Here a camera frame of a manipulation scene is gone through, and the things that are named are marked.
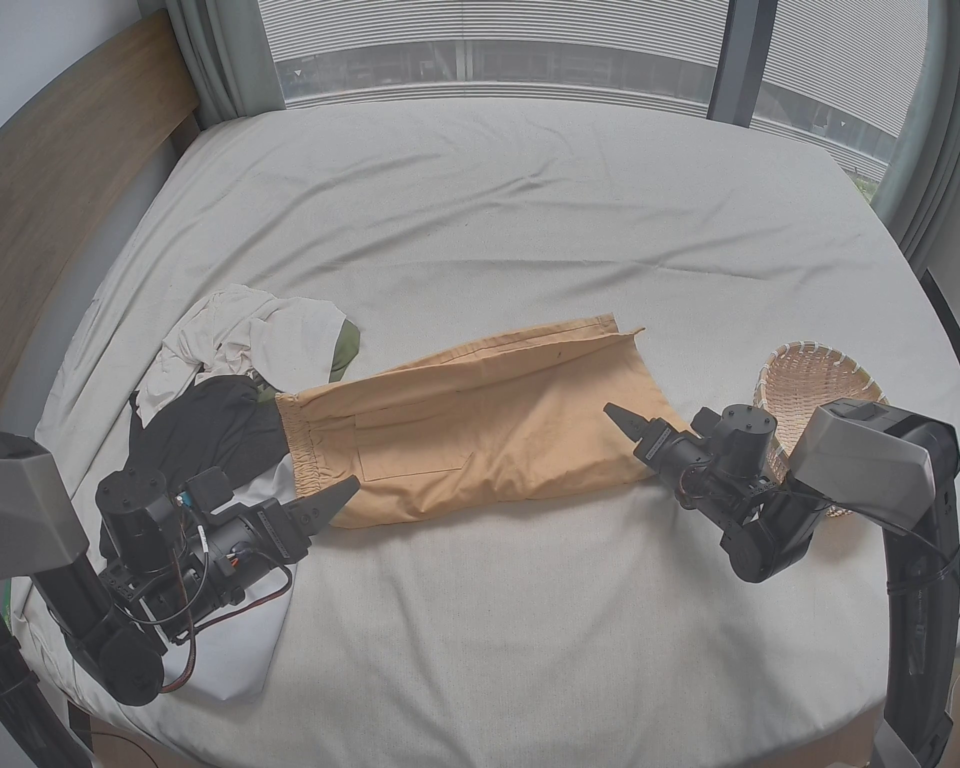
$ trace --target curtain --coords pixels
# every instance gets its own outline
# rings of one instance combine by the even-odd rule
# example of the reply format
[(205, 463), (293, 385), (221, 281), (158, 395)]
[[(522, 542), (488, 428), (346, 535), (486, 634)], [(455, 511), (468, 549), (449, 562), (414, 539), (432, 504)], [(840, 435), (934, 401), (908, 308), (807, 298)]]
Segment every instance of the curtain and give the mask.
[(140, 12), (165, 8), (200, 95), (197, 119), (209, 128), (235, 117), (283, 109), (256, 0), (138, 0)]
[[(956, 241), (946, 237), (960, 214), (958, 157), (960, 0), (930, 0), (922, 81), (894, 152), (893, 175), (884, 179), (874, 200), (877, 215), (917, 276), (931, 260), (960, 257)], [(939, 253), (948, 241), (954, 252)]]

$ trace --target black cloth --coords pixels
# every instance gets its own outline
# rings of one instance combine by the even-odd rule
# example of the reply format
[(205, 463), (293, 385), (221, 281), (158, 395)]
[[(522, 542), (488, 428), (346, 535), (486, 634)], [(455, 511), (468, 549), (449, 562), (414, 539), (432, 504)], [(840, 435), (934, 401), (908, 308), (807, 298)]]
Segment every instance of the black cloth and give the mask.
[[(290, 452), (276, 401), (258, 402), (257, 385), (248, 376), (213, 376), (191, 385), (146, 427), (136, 412), (136, 395), (130, 397), (130, 457), (124, 469), (159, 469), (170, 492), (211, 467), (222, 469), (236, 489)], [(100, 553), (116, 557), (103, 524)]]

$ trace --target white fabric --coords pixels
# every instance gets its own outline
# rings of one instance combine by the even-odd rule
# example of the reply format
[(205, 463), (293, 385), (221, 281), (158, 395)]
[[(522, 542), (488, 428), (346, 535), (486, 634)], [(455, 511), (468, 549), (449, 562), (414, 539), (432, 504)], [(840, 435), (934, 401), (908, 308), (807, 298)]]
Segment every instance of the white fabric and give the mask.
[[(216, 512), (237, 502), (251, 506), (275, 498), (285, 504), (296, 497), (294, 467), (288, 453), (276, 467), (234, 491), (232, 501)], [(295, 565), (290, 566), (290, 571), (296, 577)], [(285, 582), (286, 576), (275, 568), (247, 589), (247, 597), (240, 605), (221, 608), (204, 621), (239, 611), (252, 601), (281, 588)], [(280, 636), (283, 617), (292, 596), (293, 592), (289, 591), (197, 635), (197, 666), (184, 688), (221, 702), (242, 702), (256, 698), (267, 679), (276, 640)], [(169, 648), (163, 657), (167, 683), (175, 680), (183, 671), (190, 646), (184, 644)]]
[[(647, 327), (637, 346), (687, 419), (749, 402), (772, 349), (814, 339), (894, 404), (960, 423), (946, 334), (820, 149), (566, 102), (288, 110), (201, 135), (67, 354), (49, 442), (88, 532), (95, 483), (126, 456), (127, 393), (232, 281), (335, 300), (363, 334), (354, 378), (612, 311)], [(879, 530), (827, 521), (761, 585), (719, 540), (656, 482), (325, 531), (243, 706), (117, 706), (34, 594), (16, 632), (85, 707), (223, 766), (730, 766), (877, 703)]]
[[(160, 344), (136, 399), (143, 425), (182, 395), (194, 374), (199, 384), (257, 371), (281, 392), (329, 381), (345, 319), (330, 301), (278, 299), (246, 285), (215, 291), (190, 307)], [(40, 432), (49, 429), (44, 417)]]

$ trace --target shorts pocket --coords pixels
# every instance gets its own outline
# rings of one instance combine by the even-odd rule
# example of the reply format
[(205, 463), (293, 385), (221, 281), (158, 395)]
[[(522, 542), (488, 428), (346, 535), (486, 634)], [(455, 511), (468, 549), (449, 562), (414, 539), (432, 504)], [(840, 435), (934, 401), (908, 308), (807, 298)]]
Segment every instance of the shorts pocket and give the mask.
[(462, 469), (473, 452), (471, 419), (456, 394), (357, 414), (356, 447), (364, 480)]

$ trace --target wooden headboard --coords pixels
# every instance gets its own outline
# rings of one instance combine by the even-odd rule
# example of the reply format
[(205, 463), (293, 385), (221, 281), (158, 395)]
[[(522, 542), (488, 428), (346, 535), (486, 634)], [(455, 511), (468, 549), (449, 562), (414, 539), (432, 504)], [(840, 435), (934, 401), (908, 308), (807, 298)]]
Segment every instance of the wooden headboard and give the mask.
[(196, 135), (198, 103), (160, 11), (0, 127), (0, 399), (63, 268), (167, 137)]

